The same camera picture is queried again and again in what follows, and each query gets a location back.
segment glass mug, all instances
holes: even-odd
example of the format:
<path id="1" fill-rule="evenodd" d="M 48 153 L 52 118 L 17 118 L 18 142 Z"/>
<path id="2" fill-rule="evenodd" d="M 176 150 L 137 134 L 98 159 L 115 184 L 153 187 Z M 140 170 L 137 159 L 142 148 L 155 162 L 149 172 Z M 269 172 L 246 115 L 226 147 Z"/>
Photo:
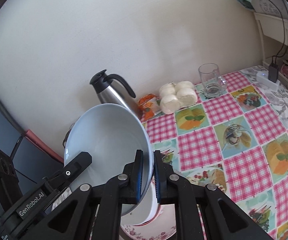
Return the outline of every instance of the glass mug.
<path id="1" fill-rule="evenodd" d="M 198 68 L 206 98 L 215 98 L 225 92 L 226 80 L 220 76 L 219 66 L 214 63 L 203 64 Z"/>

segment screw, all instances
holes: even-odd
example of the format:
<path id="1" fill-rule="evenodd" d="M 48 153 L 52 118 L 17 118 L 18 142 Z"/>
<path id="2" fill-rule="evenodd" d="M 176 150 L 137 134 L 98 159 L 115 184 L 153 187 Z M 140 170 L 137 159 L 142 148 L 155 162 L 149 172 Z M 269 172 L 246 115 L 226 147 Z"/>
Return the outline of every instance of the screw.
<path id="1" fill-rule="evenodd" d="M 170 175 L 170 180 L 176 181 L 178 180 L 180 177 L 177 174 L 172 174 Z"/>
<path id="2" fill-rule="evenodd" d="M 213 183 L 210 183 L 210 184 L 207 184 L 207 189 L 213 191 L 217 189 L 217 186 Z"/>
<path id="3" fill-rule="evenodd" d="M 83 185 L 80 186 L 80 190 L 81 191 L 88 191 L 90 188 L 91 187 L 88 184 L 83 184 Z"/>
<path id="4" fill-rule="evenodd" d="M 123 174 L 123 173 L 122 173 L 122 174 L 118 175 L 117 178 L 118 178 L 119 180 L 127 180 L 128 177 L 127 177 L 126 174 Z"/>

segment phone charger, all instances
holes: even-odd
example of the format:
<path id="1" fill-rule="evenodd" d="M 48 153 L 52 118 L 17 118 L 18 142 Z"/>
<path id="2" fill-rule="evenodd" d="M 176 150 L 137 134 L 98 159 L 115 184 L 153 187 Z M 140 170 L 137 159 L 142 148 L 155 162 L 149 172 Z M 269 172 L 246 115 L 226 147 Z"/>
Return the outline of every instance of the phone charger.
<path id="1" fill-rule="evenodd" d="M 258 73 L 256 75 L 256 80 L 258 82 L 262 83 L 263 85 L 268 86 L 273 91 L 277 91 L 278 87 L 280 85 L 280 81 L 279 80 L 277 80 L 276 83 L 272 82 L 271 80 L 268 80 L 268 73 L 265 73 L 265 72 L 262 72 L 262 71 L 258 71 Z"/>
<path id="2" fill-rule="evenodd" d="M 271 80 L 272 82 L 276 83 L 278 78 L 278 65 L 275 63 L 271 63 L 271 65 L 268 66 L 268 80 Z"/>

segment pink checkered tablecloth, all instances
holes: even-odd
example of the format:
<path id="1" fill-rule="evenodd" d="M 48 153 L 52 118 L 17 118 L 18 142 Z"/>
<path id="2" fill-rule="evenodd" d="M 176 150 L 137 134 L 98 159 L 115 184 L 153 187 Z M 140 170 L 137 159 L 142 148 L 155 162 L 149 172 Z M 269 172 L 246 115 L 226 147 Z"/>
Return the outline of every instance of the pink checkered tablecloth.
<path id="1" fill-rule="evenodd" d="M 191 183 L 216 184 L 273 239 L 288 239 L 288 128 L 243 72 L 222 96 L 145 123 L 153 150 Z"/>

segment white wall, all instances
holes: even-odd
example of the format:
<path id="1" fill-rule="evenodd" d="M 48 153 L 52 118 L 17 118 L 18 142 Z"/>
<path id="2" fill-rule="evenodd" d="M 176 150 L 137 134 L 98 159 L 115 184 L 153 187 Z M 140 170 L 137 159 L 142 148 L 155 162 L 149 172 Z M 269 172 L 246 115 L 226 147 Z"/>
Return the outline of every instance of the white wall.
<path id="1" fill-rule="evenodd" d="M 0 99 L 25 129 L 63 156 L 61 142 L 99 103 L 88 84 L 118 73 L 138 96 L 258 65 L 254 16 L 235 0 L 8 0 L 0 10 Z"/>

